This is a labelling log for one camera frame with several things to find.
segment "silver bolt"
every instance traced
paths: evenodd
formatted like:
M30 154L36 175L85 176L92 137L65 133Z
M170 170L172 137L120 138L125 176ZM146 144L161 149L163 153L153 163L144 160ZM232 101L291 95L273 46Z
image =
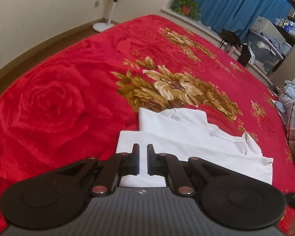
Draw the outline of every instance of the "silver bolt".
M92 188L92 192L95 194L104 194L107 191L108 191L107 187L103 185L97 185Z
M194 192L194 189L192 189L189 186L182 186L182 187L179 187L178 191L181 194L189 195L189 194L192 194Z

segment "red blanket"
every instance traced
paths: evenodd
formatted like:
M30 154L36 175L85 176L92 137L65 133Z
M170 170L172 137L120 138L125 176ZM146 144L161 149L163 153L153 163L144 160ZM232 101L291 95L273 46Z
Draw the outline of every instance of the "red blanket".
M115 152L139 107L204 110L229 134L247 131L273 157L273 185L295 192L295 164L272 94L198 35L159 16L119 24L45 60L0 97L0 194L11 184ZM286 232L289 208L279 228ZM0 214L0 231L6 226Z

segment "blue curtain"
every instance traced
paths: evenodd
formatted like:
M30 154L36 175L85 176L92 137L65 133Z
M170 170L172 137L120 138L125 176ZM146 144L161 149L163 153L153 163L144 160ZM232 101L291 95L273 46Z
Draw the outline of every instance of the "blue curtain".
M258 16L274 22L285 18L292 5L287 0L195 0L201 10L200 21L221 33L236 32L243 41Z

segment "fan pole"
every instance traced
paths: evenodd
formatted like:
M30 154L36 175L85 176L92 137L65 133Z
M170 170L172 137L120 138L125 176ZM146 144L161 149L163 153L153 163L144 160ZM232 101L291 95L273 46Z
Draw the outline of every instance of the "fan pole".
M103 32L103 31L107 30L108 28L111 28L111 27L114 26L114 24L112 24L111 21L112 21L113 14L115 12L117 2L118 2L118 0L113 0L112 7L111 7L111 10L110 10L110 14L109 14L109 18L108 18L107 23L96 23L96 24L93 25L93 29L95 31Z

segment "terracotta pot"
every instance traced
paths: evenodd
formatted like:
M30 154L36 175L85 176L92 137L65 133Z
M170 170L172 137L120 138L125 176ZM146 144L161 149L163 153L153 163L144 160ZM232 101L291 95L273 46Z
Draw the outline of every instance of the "terracotta pot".
M191 12L191 8L187 7L186 5L182 7L182 13L185 14L186 16L189 16L190 12Z

